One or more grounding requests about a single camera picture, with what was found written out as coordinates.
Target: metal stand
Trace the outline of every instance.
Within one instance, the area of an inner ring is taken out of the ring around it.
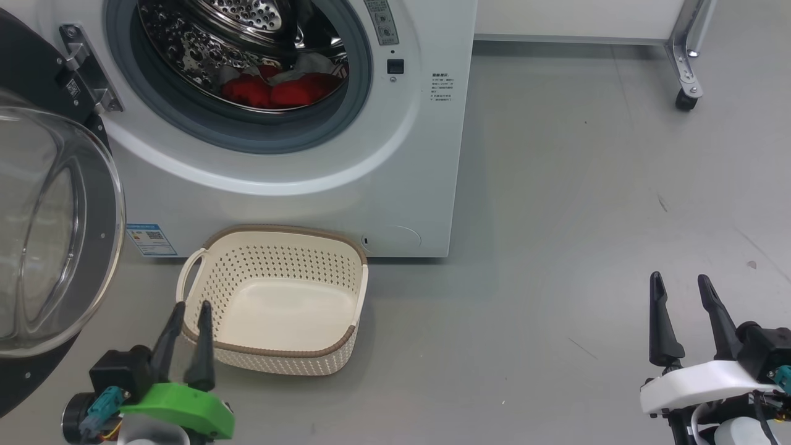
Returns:
[[[676,97],[676,107],[680,110],[692,110],[703,96],[703,90],[698,84],[698,78],[692,71],[690,57],[697,57],[700,42],[713,12],[712,0],[685,0],[681,6],[679,19],[670,34],[664,49],[668,52],[673,70],[681,83],[681,90]],[[705,20],[702,26],[696,27],[701,11]]]

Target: floor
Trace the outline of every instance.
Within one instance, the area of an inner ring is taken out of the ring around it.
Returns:
[[[672,443],[639,409],[660,372],[649,274],[664,274],[687,365],[714,353],[699,273],[737,324],[789,325],[789,25],[782,0],[721,0],[688,114],[660,51],[477,45],[450,257],[371,267],[337,375],[218,365],[231,443]],[[99,355],[153,344],[180,265],[133,248],[62,365],[0,420],[6,443],[61,443],[61,409]]]

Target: door hinge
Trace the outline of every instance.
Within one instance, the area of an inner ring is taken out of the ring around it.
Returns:
[[[60,37],[69,54],[66,68],[72,70],[88,87],[96,113],[123,111],[121,100],[112,88],[85,31],[80,25],[64,24],[59,28]]]

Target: front-loading washing machine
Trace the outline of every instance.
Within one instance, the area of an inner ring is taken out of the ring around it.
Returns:
[[[128,239],[151,257],[189,256],[244,223],[332,230],[372,257],[447,256],[476,6],[0,0],[60,51],[55,87],[100,113],[93,130],[123,183]],[[218,38],[216,26],[235,31]],[[337,77],[322,97],[223,96],[229,67],[288,77],[316,53]]]

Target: plastic basket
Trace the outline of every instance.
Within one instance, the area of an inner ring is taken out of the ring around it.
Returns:
[[[223,363],[329,375],[349,360],[368,284],[365,254],[355,244],[318,230],[232,227],[187,259],[177,301],[198,260],[182,326],[191,343],[206,300],[213,309],[214,356]]]

